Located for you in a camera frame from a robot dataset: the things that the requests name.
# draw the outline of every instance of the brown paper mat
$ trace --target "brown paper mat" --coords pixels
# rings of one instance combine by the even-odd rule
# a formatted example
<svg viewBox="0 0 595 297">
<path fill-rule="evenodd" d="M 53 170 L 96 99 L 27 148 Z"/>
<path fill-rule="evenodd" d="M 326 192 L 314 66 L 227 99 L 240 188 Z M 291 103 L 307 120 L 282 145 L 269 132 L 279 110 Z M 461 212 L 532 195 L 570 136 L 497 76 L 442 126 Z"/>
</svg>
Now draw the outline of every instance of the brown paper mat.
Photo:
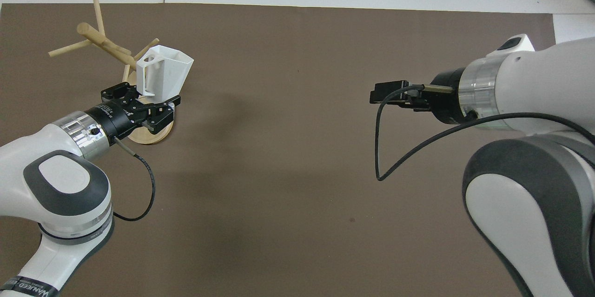
<svg viewBox="0 0 595 297">
<path fill-rule="evenodd" d="M 74 274 L 73 296 L 518 296 L 465 214 L 461 177 L 484 143 L 471 129 L 374 179 L 374 83 L 429 83 L 508 37 L 555 42 L 552 16 L 195 4 L 104 4 L 106 34 L 133 52 L 154 37 L 195 59 L 172 134 L 130 143 L 157 200 L 117 221 Z M 100 102 L 121 64 L 81 40 L 92 4 L 2 6 L 0 145 Z M 387 108 L 383 168 L 448 126 Z M 116 211 L 149 199 L 149 177 L 114 147 L 98 162 Z M 0 280 L 36 250 L 34 223 L 0 219 Z"/>
</svg>

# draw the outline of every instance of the wooden peg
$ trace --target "wooden peg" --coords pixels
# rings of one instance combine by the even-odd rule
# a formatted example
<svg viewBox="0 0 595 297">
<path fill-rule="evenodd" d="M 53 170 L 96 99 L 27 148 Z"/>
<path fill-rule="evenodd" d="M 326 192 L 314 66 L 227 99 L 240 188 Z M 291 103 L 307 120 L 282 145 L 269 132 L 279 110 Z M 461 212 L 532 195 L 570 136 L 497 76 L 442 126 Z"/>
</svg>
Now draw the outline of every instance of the wooden peg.
<svg viewBox="0 0 595 297">
<path fill-rule="evenodd" d="M 74 51 L 75 49 L 83 48 L 88 45 L 93 45 L 93 43 L 89 40 L 83 40 L 79 41 L 76 44 L 68 45 L 59 49 L 55 49 L 53 51 L 49 51 L 47 52 L 47 54 L 49 54 L 49 56 L 53 58 L 54 56 L 62 55 L 64 53 L 68 53 L 70 51 Z"/>
<path fill-rule="evenodd" d="M 130 52 L 129 50 L 125 49 L 124 47 L 118 46 L 116 44 L 114 44 L 112 41 L 110 40 L 104 40 L 104 42 L 101 43 L 102 46 L 108 47 L 108 48 L 113 48 L 118 52 L 122 52 L 126 55 L 132 55 L 132 52 Z"/>
<path fill-rule="evenodd" d="M 116 59 L 120 60 L 125 65 L 130 65 L 130 68 L 136 70 L 136 61 L 132 56 L 124 54 L 122 52 L 116 51 L 113 48 L 106 47 L 103 45 L 104 41 L 112 42 L 110 39 L 107 39 L 106 36 L 99 33 L 98 30 L 95 30 L 93 26 L 82 22 L 78 26 L 76 26 L 76 31 L 85 38 L 89 39 L 95 45 L 98 45 L 101 49 L 108 52 L 111 56 L 115 57 Z"/>
<path fill-rule="evenodd" d="M 105 35 L 106 29 L 104 28 L 104 18 L 101 16 L 101 7 L 99 7 L 99 0 L 93 0 L 93 6 L 95 7 L 95 17 L 97 18 L 97 28 L 99 29 L 99 33 Z"/>
<path fill-rule="evenodd" d="M 122 82 L 128 82 L 128 76 L 130 75 L 130 65 L 124 66 L 124 75 L 122 77 Z"/>
<path fill-rule="evenodd" d="M 137 55 L 134 56 L 134 60 L 138 61 L 142 58 L 143 55 L 149 50 L 149 48 L 157 45 L 159 43 L 159 39 L 155 38 L 151 41 L 148 45 L 146 45 Z"/>
</svg>

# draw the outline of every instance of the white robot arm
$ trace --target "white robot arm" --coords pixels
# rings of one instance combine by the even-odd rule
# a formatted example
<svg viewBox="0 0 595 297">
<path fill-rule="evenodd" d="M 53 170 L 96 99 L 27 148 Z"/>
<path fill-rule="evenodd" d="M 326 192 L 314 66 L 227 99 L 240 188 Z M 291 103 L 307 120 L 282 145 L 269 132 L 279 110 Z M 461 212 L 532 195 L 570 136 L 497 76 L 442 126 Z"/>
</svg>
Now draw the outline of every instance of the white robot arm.
<svg viewBox="0 0 595 297">
<path fill-rule="evenodd" d="M 138 87 L 123 82 L 105 89 L 102 104 L 0 147 L 0 216 L 36 221 L 42 234 L 37 252 L 0 286 L 0 296 L 57 296 L 108 241 L 110 181 L 90 161 L 140 126 L 157 134 L 170 124 L 191 65 L 179 51 L 153 47 L 138 62 Z M 149 103 L 138 100 L 140 91 Z"/>
<path fill-rule="evenodd" d="M 593 55 L 595 38 L 535 52 L 521 34 L 431 85 L 395 81 L 370 93 L 381 103 L 377 125 L 384 104 L 396 104 L 461 124 L 448 133 L 496 119 L 480 126 L 527 135 L 482 147 L 463 176 L 470 219 L 527 297 L 595 297 Z"/>
</svg>

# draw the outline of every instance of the black label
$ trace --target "black label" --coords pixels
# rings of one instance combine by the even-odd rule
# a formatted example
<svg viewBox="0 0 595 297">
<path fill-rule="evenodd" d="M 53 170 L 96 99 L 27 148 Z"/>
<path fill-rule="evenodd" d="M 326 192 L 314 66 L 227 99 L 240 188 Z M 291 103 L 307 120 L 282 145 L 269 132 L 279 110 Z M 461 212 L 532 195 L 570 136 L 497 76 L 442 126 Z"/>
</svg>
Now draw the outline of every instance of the black label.
<svg viewBox="0 0 595 297">
<path fill-rule="evenodd" d="M 107 105 L 99 104 L 99 105 L 96 105 L 95 108 L 98 108 L 101 111 L 103 111 L 106 114 L 106 116 L 113 118 L 113 109 L 108 107 Z"/>
<path fill-rule="evenodd" d="M 14 276 L 0 286 L 0 291 L 12 290 L 35 297 L 58 297 L 60 292 L 49 284 L 23 276 Z"/>
</svg>

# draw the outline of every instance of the silver metal ring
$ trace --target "silver metal ring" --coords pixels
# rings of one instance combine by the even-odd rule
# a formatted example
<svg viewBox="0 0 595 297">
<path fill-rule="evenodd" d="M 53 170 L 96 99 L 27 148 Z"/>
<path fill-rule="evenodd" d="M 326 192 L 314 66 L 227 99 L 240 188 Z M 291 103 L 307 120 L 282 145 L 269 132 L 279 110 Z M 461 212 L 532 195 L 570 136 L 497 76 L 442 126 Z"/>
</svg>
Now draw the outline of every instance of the silver metal ring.
<svg viewBox="0 0 595 297">
<path fill-rule="evenodd" d="M 46 227 L 47 224 L 41 225 L 39 224 L 39 229 L 41 230 L 41 232 L 47 237 L 50 238 L 51 241 L 55 242 L 56 244 L 65 244 L 66 246 L 74 246 L 75 244 L 84 244 L 85 242 L 89 242 L 91 240 L 93 240 L 94 238 L 97 238 L 98 236 L 100 236 L 108 226 L 110 226 L 110 224 L 113 223 L 113 211 L 112 211 L 112 204 L 110 203 L 110 206 L 108 206 L 108 208 L 106 208 L 106 210 L 101 214 L 100 217 L 98 217 L 97 219 L 94 219 L 92 221 L 92 223 L 97 224 L 98 222 L 100 222 L 102 219 L 106 218 L 106 215 L 109 216 L 107 217 L 107 219 L 102 223 L 102 225 L 96 229 L 95 231 L 92 231 L 91 233 L 85 235 L 85 236 L 79 236 L 76 238 L 60 238 L 57 236 L 54 236 L 53 234 L 51 234 L 51 232 L 53 231 L 47 231 Z"/>
<path fill-rule="evenodd" d="M 475 111 L 480 119 L 498 115 L 496 76 L 506 56 L 482 58 L 470 63 L 461 75 L 459 105 L 463 115 Z M 482 124 L 489 128 L 509 128 L 502 120 Z"/>
<path fill-rule="evenodd" d="M 53 122 L 64 130 L 83 153 L 83 157 L 92 160 L 110 148 L 106 132 L 90 115 L 75 111 Z"/>
<path fill-rule="evenodd" d="M 106 207 L 103 212 L 94 218 L 91 221 L 86 223 L 75 225 L 75 226 L 58 226 L 53 225 L 50 223 L 40 223 L 40 225 L 45 229 L 48 233 L 56 234 L 59 236 L 65 236 L 66 238 L 78 238 L 81 236 L 81 233 L 91 229 L 94 226 L 97 226 L 98 223 L 101 223 L 102 220 L 106 218 L 107 215 L 111 215 L 112 212 L 112 204 Z"/>
</svg>

